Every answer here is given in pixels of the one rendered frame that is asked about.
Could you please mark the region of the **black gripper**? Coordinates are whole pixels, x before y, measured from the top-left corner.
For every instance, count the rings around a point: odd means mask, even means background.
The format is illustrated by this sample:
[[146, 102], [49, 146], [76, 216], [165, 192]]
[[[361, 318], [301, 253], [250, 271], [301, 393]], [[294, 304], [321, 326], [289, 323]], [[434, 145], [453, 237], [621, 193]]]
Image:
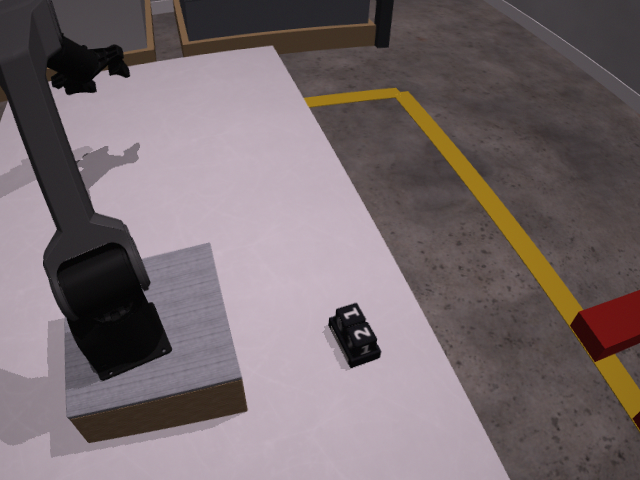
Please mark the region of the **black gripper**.
[[123, 61], [123, 49], [114, 45], [96, 49], [87, 49], [87, 46], [79, 45], [82, 52], [81, 60], [78, 61], [79, 65], [71, 73], [60, 74], [57, 72], [53, 75], [51, 77], [52, 87], [57, 89], [64, 87], [67, 95], [95, 93], [97, 92], [96, 84], [92, 79], [107, 65], [110, 76], [130, 77], [129, 67]]

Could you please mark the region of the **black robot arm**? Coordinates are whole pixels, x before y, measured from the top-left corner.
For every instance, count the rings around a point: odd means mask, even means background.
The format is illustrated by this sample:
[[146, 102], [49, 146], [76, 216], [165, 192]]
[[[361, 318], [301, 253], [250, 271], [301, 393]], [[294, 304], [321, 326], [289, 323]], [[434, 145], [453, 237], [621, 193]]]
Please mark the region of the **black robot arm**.
[[128, 227], [94, 211], [65, 133], [46, 70], [71, 73], [82, 52], [55, 13], [52, 0], [0, 1], [0, 86], [57, 228], [43, 255], [53, 296], [105, 381], [172, 347]]

